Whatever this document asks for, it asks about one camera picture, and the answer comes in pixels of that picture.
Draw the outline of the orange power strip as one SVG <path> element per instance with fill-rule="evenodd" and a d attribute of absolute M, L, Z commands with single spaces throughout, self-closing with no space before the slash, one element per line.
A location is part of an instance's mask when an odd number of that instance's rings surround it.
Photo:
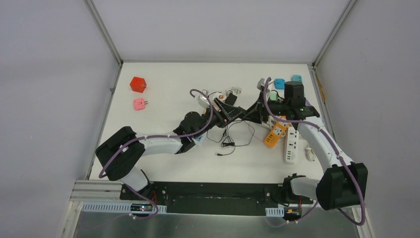
<path fill-rule="evenodd" d="M 278 121 L 272 127 L 270 133 L 263 141 L 264 144 L 267 145 L 268 147 L 274 147 L 279 141 L 279 139 L 285 134 L 288 127 L 289 127 L 289 123 Z"/>

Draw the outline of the pink adapter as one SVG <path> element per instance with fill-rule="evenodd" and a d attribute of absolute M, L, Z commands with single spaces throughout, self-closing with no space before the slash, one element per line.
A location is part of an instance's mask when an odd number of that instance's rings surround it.
<path fill-rule="evenodd" d="M 148 104 L 148 101 L 144 98 L 137 98 L 133 100 L 133 109 L 135 111 L 141 111 L 146 108 L 146 105 Z"/>

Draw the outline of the red cube plug adapter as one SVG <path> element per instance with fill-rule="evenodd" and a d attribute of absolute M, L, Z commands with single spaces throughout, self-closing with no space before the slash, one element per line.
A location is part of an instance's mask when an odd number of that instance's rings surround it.
<path fill-rule="evenodd" d="M 129 85 L 131 90 L 137 93 L 144 93 L 147 88 L 145 79 L 141 77 L 133 77 Z"/>

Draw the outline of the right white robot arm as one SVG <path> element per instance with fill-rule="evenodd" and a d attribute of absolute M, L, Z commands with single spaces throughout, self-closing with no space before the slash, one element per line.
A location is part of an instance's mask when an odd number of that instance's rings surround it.
<path fill-rule="evenodd" d="M 363 163 L 355 163 L 347 156 L 323 127 L 318 111 L 306 105 L 304 86 L 301 82 L 288 81 L 284 86 L 282 101 L 268 100 L 268 86 L 260 87 L 258 99 L 248 109 L 242 107 L 234 114 L 256 123 L 285 117 L 284 121 L 308 142 L 323 170 L 321 179 L 310 179 L 293 174 L 284 179 L 280 189 L 281 203 L 294 203 L 306 197 L 316 200 L 324 210 L 364 206 L 368 170 Z"/>

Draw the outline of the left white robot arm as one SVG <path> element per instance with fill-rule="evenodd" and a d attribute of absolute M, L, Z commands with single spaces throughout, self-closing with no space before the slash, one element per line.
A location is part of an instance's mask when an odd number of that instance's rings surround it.
<path fill-rule="evenodd" d="M 155 154 L 182 154 L 193 148 L 195 139 L 213 127 L 224 127 L 247 112 L 216 99 L 203 114 L 188 112 L 179 126 L 167 134 L 138 134 L 124 126 L 102 143 L 95 154 L 102 170 L 99 178 L 121 181 L 132 189 L 138 200 L 150 197 L 150 180 L 144 171 L 136 168 L 140 158 Z"/>

